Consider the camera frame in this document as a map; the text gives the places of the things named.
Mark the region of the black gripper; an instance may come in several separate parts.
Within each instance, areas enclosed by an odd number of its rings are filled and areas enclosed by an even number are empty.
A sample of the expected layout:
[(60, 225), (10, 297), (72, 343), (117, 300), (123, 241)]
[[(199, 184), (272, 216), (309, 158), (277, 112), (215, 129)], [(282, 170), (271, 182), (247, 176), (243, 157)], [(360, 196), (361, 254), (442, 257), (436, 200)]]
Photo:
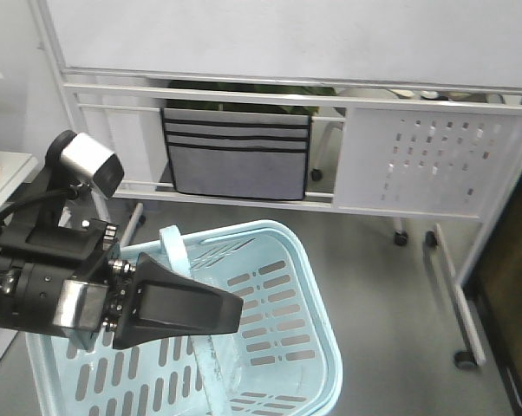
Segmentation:
[(144, 252), (134, 267), (120, 258), (116, 232), (96, 219), (82, 231), (0, 227), (0, 328), (68, 338), (79, 349), (91, 349), (103, 329), (114, 331), (114, 349), (238, 331), (241, 297)]

